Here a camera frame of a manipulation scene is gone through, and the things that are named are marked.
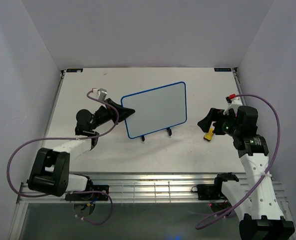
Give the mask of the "yellow whiteboard eraser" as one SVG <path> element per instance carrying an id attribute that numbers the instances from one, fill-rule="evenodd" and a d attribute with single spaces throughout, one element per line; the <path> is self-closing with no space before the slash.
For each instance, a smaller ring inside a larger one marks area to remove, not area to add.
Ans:
<path id="1" fill-rule="evenodd" d="M 210 128 L 209 131 L 204 135 L 203 139 L 205 141 L 210 142 L 213 138 L 213 135 L 214 135 L 214 129 Z"/>

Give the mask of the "blue framed small whiteboard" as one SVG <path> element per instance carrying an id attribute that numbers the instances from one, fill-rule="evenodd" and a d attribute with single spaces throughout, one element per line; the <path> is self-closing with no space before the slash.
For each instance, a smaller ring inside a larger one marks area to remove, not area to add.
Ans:
<path id="1" fill-rule="evenodd" d="M 125 120 L 130 139 L 170 129 L 187 121 L 187 91 L 183 81 L 132 93 L 121 98 L 124 108 L 135 110 Z"/>

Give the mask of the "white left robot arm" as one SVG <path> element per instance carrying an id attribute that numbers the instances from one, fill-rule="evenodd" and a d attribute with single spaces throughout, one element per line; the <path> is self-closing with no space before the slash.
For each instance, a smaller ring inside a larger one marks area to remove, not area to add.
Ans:
<path id="1" fill-rule="evenodd" d="M 97 127 L 108 122 L 120 123 L 135 113 L 134 109 L 122 107 L 111 99 L 104 101 L 96 112 L 81 109 L 76 114 L 76 139 L 54 148 L 38 150 L 27 181 L 30 190 L 60 197 L 66 192 L 76 192 L 83 200 L 94 194 L 87 176 L 71 174 L 70 162 L 93 150 L 98 142 Z"/>

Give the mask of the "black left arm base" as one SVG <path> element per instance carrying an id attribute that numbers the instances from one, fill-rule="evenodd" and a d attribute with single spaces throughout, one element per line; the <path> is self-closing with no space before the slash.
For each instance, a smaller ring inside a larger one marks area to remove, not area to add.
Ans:
<path id="1" fill-rule="evenodd" d="M 99 191 L 104 193 L 109 193 L 109 185 L 93 185 L 86 189 L 86 191 Z M 72 194 L 69 193 L 65 196 L 66 201 L 74 202 L 91 202 L 91 201 L 107 201 L 108 197 L 101 193 L 83 193 L 83 194 Z"/>

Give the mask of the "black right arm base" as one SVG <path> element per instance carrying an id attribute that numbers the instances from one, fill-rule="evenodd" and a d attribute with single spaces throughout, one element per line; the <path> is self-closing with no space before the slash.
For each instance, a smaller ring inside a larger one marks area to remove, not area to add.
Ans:
<path id="1" fill-rule="evenodd" d="M 218 201 L 227 199 L 216 190 L 214 184 L 197 184 L 191 188 L 191 192 L 197 194 L 197 199 L 201 201 Z"/>

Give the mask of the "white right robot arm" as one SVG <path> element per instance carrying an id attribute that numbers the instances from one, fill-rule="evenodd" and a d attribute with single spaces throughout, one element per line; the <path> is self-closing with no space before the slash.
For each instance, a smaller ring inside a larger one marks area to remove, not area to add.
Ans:
<path id="1" fill-rule="evenodd" d="M 285 219 L 279 207 L 268 170 L 269 150 L 265 138 L 257 134 L 257 119 L 255 108 L 240 106 L 237 110 L 231 108 L 228 111 L 211 108 L 198 122 L 203 132 L 213 126 L 214 134 L 233 138 L 250 188 L 244 192 L 233 173 L 217 175 L 214 194 L 220 199 L 226 198 L 231 207 L 214 215 L 221 219 L 235 212 L 243 240 L 288 240 L 295 233 L 295 225 Z"/>

